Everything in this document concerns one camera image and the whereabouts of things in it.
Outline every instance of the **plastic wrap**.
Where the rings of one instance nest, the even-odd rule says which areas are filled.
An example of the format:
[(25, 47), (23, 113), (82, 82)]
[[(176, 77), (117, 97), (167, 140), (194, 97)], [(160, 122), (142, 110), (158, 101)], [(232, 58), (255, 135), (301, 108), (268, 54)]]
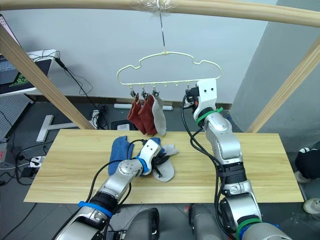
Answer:
[(137, 3), (134, 9), (154, 14), (170, 12), (169, 9), (175, 8), (171, 0), (137, 0)]

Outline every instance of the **wooden frame beam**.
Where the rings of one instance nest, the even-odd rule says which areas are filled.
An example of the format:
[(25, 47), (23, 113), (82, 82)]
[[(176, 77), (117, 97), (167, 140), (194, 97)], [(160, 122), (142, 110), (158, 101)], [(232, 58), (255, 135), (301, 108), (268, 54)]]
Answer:
[(246, 132), (257, 133), (320, 62), (320, 36)]
[(0, 53), (80, 129), (95, 129), (0, 25)]
[[(0, 9), (118, 9), (154, 12), (149, 0), (1, 0)], [(253, 19), (320, 27), (320, 12), (235, 0), (171, 0), (165, 12)]]

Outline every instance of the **gray pegboard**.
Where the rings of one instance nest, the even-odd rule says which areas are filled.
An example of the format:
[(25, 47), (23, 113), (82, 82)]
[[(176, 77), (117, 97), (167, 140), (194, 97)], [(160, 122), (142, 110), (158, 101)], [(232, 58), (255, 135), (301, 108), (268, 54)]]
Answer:
[[(13, 125), (24, 111), (28, 104), (34, 102), (30, 100), (24, 94), (0, 96), (0, 111), (6, 116), (6, 118)], [(4, 116), (0, 113), (0, 141), (5, 142), (5, 136), (10, 131), (11, 126), (6, 121)]]

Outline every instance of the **red sock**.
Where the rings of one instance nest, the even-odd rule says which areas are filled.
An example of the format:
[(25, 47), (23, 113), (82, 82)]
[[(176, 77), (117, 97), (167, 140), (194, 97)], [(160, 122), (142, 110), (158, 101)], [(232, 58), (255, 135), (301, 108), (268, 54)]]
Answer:
[(138, 100), (138, 103), (136, 102), (136, 100), (133, 100), (131, 109), (128, 115), (128, 120), (132, 122), (136, 126), (136, 128), (139, 129), (140, 132), (142, 132), (142, 134), (146, 134), (145, 126), (138, 115), (138, 112), (140, 110), (141, 110), (141, 104), (139, 100)]
[(138, 112), (140, 119), (144, 125), (146, 132), (149, 135), (155, 135), (157, 133), (154, 115), (152, 114), (152, 105), (154, 104), (154, 98), (149, 94), (147, 100), (144, 101), (143, 108)]

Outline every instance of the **gray floor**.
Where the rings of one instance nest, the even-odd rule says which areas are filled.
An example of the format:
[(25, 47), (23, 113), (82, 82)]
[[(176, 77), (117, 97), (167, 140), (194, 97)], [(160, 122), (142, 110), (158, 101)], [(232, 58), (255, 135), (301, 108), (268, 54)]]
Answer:
[[(75, 106), (90, 118), (93, 108), (89, 104), (75, 104)], [(109, 123), (115, 120), (125, 119), (129, 110), (114, 109), (109, 106), (106, 115)], [(36, 145), (36, 138), (42, 125), (45, 115), (54, 115), (53, 124), (67, 123), (69, 120), (60, 113), (50, 103), (39, 102), (28, 107), (19, 122), (14, 126), (16, 153), (20, 149)], [(227, 111), (224, 116), (230, 120), (231, 117)], [(181, 122), (180, 110), (166, 111), (167, 130), (184, 131)], [(189, 112), (186, 115), (187, 123), (192, 131), (197, 126)], [(235, 132), (240, 129), (233, 126)], [(52, 130), (47, 136), (47, 141), (52, 141), (57, 135), (58, 130)], [(288, 153), (290, 161), (293, 162), (295, 153)], [(43, 148), (34, 147), (24, 153), (26, 157), (44, 155)], [(31, 179), (22, 179), (24, 183), (30, 183)], [(308, 183), (303, 186), (308, 198), (319, 197), (319, 182)], [(8, 185), (0, 187), (0, 239), (19, 223), (33, 203), (24, 203), (24, 197), (29, 186), (17, 184), (13, 179)], [(111, 225), (115, 230), (127, 229), (132, 218), (139, 211), (157, 207), (160, 214), (160, 239), (174, 240), (193, 240), (191, 228), (188, 224), (188, 214), (185, 207), (188, 204), (145, 204), (145, 205), (127, 205), (121, 210), (121, 213), (111, 219)], [(213, 211), (211, 204), (206, 206)], [(320, 239), (320, 221), (316, 221), (312, 216), (304, 213), (302, 203), (261, 203), (259, 204), (263, 214), (263, 220), (273, 224), (279, 224), (279, 227), (285, 231), (294, 240), (317, 240)], [(63, 222), (77, 209), (75, 204), (48, 204), (38, 203), (30, 216), (19, 226), (6, 240), (48, 240), (55, 234)]]

